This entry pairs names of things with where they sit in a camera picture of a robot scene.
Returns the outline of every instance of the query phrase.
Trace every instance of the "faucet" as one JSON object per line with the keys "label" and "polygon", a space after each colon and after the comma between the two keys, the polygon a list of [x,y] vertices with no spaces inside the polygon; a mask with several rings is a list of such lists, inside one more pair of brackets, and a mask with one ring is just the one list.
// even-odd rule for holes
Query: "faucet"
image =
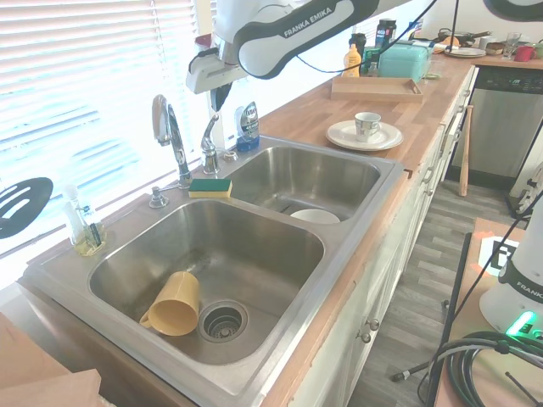
{"label": "faucet", "polygon": [[200,145],[202,148],[202,153],[204,153],[203,165],[205,174],[217,174],[221,170],[219,168],[217,150],[213,140],[211,140],[211,131],[218,120],[219,115],[215,113],[205,129],[204,136],[202,137],[202,143]]}
{"label": "faucet", "polygon": [[179,182],[174,187],[181,189],[190,188],[192,175],[188,169],[187,155],[183,148],[176,115],[171,105],[162,95],[157,95],[153,100],[153,130],[154,138],[161,146],[171,144],[173,147],[173,153],[179,166]]}

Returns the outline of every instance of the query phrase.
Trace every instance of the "drain strainer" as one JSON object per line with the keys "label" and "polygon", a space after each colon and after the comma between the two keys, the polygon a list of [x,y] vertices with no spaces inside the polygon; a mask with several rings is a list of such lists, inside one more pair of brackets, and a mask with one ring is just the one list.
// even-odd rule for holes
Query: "drain strainer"
{"label": "drain strainer", "polygon": [[199,317],[199,333],[214,343],[230,342],[247,326],[247,311],[233,301],[220,301],[210,305]]}

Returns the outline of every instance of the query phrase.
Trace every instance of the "gray wood floor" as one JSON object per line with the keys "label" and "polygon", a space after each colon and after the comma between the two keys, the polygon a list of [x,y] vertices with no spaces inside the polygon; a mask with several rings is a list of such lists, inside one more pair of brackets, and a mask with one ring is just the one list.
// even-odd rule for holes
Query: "gray wood floor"
{"label": "gray wood floor", "polygon": [[475,218],[512,224],[501,193],[469,186],[460,198],[457,191],[455,182],[439,186],[349,407],[421,405],[417,385],[423,372],[400,383],[389,377],[429,360],[437,349],[445,321],[441,302],[451,297],[464,236]]}

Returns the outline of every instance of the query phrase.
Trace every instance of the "blue dish soap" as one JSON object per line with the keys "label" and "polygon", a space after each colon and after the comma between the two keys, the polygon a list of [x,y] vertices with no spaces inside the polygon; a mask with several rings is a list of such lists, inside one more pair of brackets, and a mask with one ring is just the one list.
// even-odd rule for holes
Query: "blue dish soap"
{"label": "blue dish soap", "polygon": [[236,127],[238,128],[238,151],[244,152],[258,148],[260,145],[260,128],[256,103],[236,109]]}

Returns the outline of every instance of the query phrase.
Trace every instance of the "kitchen sink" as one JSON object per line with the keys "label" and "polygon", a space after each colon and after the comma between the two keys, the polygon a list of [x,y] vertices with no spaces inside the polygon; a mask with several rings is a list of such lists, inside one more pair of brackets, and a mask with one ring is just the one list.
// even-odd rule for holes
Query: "kitchen sink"
{"label": "kitchen sink", "polygon": [[92,273],[90,287],[139,321],[169,276],[190,271],[200,283],[199,327],[162,339],[194,360],[224,365],[261,346],[323,253],[321,241],[304,229],[198,201],[111,254]]}
{"label": "kitchen sink", "polygon": [[234,171],[232,196],[291,215],[323,209],[352,217],[379,179],[369,162],[291,147],[268,148]]}
{"label": "kitchen sink", "polygon": [[[164,192],[106,220],[106,247],[82,258],[68,243],[31,263],[21,284],[41,291],[196,405],[261,404],[367,233],[401,164],[273,137],[220,159],[227,199]],[[195,178],[207,176],[201,168]],[[318,208],[341,222],[295,219]],[[199,325],[165,337],[138,321],[168,277],[200,283]]]}

